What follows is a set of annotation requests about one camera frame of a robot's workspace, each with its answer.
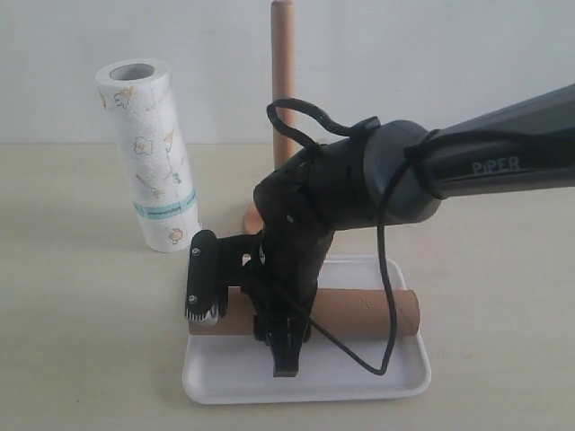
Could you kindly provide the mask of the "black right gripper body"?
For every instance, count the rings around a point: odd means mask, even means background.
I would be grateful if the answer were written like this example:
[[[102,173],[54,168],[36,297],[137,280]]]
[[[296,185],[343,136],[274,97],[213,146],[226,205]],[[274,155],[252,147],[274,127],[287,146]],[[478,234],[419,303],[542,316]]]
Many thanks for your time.
[[[252,333],[270,346],[309,339],[314,304],[314,244],[275,233],[217,241],[218,330]]]

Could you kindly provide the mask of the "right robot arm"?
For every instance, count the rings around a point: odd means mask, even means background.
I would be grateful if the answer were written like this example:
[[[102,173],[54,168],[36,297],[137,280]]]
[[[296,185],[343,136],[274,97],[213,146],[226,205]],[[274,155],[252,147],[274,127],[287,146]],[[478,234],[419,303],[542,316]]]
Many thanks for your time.
[[[376,117],[343,126],[319,107],[278,98],[270,124],[300,150],[254,189],[263,227],[219,240],[234,282],[255,308],[255,336],[273,373],[294,377],[320,268],[334,234],[417,224],[447,198],[574,183],[574,89],[565,86],[447,128]]]

